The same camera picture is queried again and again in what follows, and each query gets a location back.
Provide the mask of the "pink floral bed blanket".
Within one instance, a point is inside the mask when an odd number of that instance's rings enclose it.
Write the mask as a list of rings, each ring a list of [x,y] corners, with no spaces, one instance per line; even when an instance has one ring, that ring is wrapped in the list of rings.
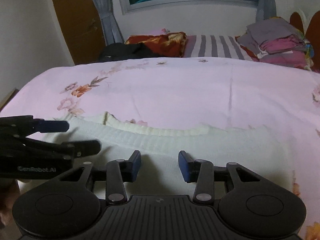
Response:
[[[292,160],[307,208],[303,239],[319,239],[319,74],[223,58],[142,59],[52,68],[1,116],[64,119],[110,113],[160,129],[269,128]]]

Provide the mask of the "grey curtain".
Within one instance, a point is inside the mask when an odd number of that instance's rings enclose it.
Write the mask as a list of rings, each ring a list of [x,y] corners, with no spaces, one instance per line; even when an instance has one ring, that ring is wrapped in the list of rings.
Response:
[[[275,0],[259,0],[257,6],[257,14],[255,21],[259,22],[276,17],[276,2]]]
[[[100,17],[105,44],[122,43],[123,37],[113,13],[112,0],[92,0]]]

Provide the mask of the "grey white striped sheet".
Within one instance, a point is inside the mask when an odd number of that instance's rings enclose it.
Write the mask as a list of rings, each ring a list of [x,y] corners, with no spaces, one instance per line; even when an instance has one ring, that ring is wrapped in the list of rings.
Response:
[[[222,35],[187,36],[183,57],[225,57],[253,61],[234,37]]]

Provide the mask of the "black cloth bundle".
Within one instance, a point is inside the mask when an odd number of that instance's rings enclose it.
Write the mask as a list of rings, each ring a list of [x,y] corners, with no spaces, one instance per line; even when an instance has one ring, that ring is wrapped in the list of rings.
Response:
[[[162,57],[153,52],[144,43],[124,44],[113,43],[106,46],[98,57],[98,62],[123,61],[129,59],[144,59]]]

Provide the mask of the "red white heart headboard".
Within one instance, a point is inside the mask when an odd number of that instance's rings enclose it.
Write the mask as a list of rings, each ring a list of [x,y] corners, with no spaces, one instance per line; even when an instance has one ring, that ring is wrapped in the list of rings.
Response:
[[[305,31],[306,38],[311,42],[313,46],[314,56],[313,66],[311,70],[319,73],[319,56],[320,56],[320,12],[317,11],[311,18],[309,25],[304,28],[302,17],[298,12],[293,12],[290,16],[290,24],[296,27],[300,31]]]

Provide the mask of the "stack of folded clothes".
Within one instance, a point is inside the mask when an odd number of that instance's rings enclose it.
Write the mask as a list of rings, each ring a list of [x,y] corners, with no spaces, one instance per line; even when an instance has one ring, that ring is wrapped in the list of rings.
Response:
[[[250,24],[235,40],[257,62],[306,70],[314,65],[311,42],[281,17]]]

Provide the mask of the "grey left curtain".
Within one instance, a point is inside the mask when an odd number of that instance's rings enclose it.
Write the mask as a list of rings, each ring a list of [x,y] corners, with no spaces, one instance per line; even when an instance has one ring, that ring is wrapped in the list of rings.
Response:
[[[112,0],[92,0],[100,17],[105,44],[122,43],[123,37],[113,13]]]

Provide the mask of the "grey right curtain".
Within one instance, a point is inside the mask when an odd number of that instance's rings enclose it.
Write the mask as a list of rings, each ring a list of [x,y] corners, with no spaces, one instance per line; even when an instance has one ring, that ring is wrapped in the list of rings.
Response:
[[[255,21],[259,22],[276,17],[276,2],[275,0],[259,0],[257,6],[257,14]]]

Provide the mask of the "white knitted garment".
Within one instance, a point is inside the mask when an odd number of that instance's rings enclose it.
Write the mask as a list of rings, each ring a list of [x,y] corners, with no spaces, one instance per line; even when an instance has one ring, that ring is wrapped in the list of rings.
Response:
[[[110,113],[64,117],[70,128],[65,133],[36,134],[35,139],[62,143],[99,140],[101,151],[87,161],[95,167],[116,159],[128,159],[133,151],[142,155],[137,180],[127,184],[128,195],[192,195],[194,184],[186,183],[178,167],[178,153],[211,161],[215,166],[236,162],[277,185],[293,188],[293,168],[289,150],[272,131],[258,128],[219,129],[200,124],[191,129],[160,129],[121,122]]]

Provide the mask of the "brown wooden door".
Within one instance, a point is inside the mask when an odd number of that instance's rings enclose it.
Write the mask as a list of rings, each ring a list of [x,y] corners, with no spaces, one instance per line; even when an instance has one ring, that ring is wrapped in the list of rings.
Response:
[[[105,40],[93,1],[53,0],[53,5],[74,63],[97,61],[105,48]]]

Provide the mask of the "red orange patterned pillow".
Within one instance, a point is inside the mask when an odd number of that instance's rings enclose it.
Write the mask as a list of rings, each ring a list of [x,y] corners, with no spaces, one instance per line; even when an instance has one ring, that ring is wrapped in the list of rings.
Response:
[[[125,44],[145,44],[151,51],[164,57],[183,57],[187,36],[184,32],[162,35],[132,35]]]

